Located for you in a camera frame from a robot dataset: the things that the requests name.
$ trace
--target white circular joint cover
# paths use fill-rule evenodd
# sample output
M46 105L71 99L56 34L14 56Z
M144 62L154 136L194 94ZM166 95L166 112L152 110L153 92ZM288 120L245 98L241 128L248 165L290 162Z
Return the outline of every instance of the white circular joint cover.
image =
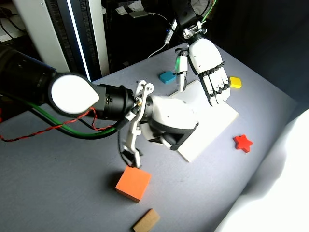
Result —
M55 80L51 87L51 100L67 114L80 114L99 100L99 95L82 77L65 74Z

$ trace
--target white board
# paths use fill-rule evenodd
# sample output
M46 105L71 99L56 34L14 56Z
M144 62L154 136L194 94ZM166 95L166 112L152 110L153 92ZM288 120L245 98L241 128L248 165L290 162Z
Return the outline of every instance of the white board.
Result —
M225 102L216 107L211 107L202 84L198 80L188 84L184 92L176 92L171 97L187 102L199 121L196 130L178 148L178 152L188 162L192 162L201 154L238 116L238 112Z

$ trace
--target orange cube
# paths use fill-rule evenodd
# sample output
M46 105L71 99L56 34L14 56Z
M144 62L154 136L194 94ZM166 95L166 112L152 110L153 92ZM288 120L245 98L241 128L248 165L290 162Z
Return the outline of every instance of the orange cube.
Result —
M138 203L143 197L150 178L149 173L127 166L118 181L116 191Z

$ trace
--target red star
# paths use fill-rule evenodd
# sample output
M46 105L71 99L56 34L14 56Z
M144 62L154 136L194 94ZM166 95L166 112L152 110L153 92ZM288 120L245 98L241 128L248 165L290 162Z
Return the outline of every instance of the red star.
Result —
M236 136L234 141L236 143L236 149L242 149L246 153L250 151L250 146L253 144L244 134L242 136Z

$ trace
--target green cable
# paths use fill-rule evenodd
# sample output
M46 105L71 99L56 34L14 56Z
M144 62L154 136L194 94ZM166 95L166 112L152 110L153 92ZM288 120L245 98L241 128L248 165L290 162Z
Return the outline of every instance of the green cable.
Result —
M23 102L25 102L27 105L31 106L32 108L34 108L35 110L40 112L42 115L44 115L46 118L48 118L52 122L54 122L56 124L62 124L62 122L60 122L58 119L51 116L49 113L47 113L46 111L44 111L42 108L38 107L37 105L32 104L32 103L27 102L27 101L23 101ZM78 132L78 131L72 129L71 127L69 127L67 125L62 125L61 127L65 130L73 133L73 134L76 134L76 135L79 135L79 136L82 136L82 137L92 137L92 138L95 138L95 137L98 137L98 136L101 136L101 135L104 135L104 134L108 134L108 133L115 130L115 127L111 127L111 128L108 128L108 129L106 129L105 131L102 131L102 132L88 134L88 133Z
M212 11L214 5L216 4L217 0L214 0L213 5L211 6L211 8L209 9L209 11L205 14L205 16L202 19L202 22L204 22L207 18L207 16L209 15L209 13Z

